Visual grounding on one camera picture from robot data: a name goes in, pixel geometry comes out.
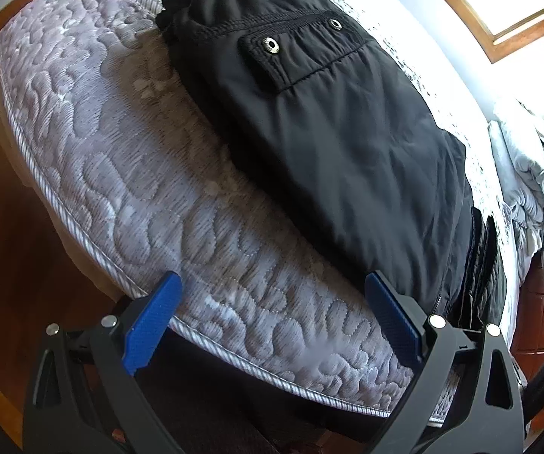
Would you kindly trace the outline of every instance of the black garment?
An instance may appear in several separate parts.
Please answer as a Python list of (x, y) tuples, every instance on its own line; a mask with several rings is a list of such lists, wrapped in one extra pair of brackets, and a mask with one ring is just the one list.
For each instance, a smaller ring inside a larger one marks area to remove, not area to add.
[(397, 63), (329, 0), (163, 6), (173, 65), (235, 165), (358, 289), (380, 270), (444, 312), (471, 243), (465, 147)]

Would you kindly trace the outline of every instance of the quilted mattress cover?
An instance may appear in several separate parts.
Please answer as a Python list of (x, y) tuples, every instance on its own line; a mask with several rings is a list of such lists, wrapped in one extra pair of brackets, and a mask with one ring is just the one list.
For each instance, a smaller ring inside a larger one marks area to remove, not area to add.
[[(474, 204), (498, 226), (509, 287), (501, 329), (510, 342), (515, 249), (482, 112), (397, 0), (332, 1), (401, 66), (437, 125), (466, 145)], [(181, 275), (184, 296), (170, 323), (178, 334), (294, 394), (388, 416), (411, 370), (362, 294), (234, 168), (169, 64), (153, 21), (161, 8), (161, 0), (34, 0), (7, 24), (0, 102), (16, 157), (60, 234), (105, 279), (139, 297), (165, 270)], [(456, 380), (432, 423), (446, 415)]]

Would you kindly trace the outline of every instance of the metal screw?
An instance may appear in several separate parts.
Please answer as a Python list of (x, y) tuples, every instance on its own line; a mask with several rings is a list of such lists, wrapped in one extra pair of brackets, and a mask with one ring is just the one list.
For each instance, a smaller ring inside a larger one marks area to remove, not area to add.
[(116, 323), (118, 323), (118, 319), (111, 314), (101, 318), (101, 325), (103, 327), (114, 327), (116, 326)]
[(59, 324), (57, 323), (49, 324), (49, 326), (47, 326), (46, 331), (49, 336), (55, 336), (56, 334), (59, 333)]
[(442, 316), (439, 316), (438, 314), (430, 315), (429, 323), (436, 329), (442, 329), (444, 326), (446, 326), (446, 321)]
[(330, 19), (329, 24), (336, 31), (340, 31), (342, 29), (341, 22), (339, 22), (337, 19)]
[(499, 329), (499, 326), (497, 326), (497, 324), (489, 324), (488, 326), (486, 326), (486, 330), (491, 336), (499, 336), (501, 334), (501, 330)]
[(263, 46), (268, 53), (277, 54), (280, 51), (279, 44), (271, 37), (266, 37), (263, 40)]

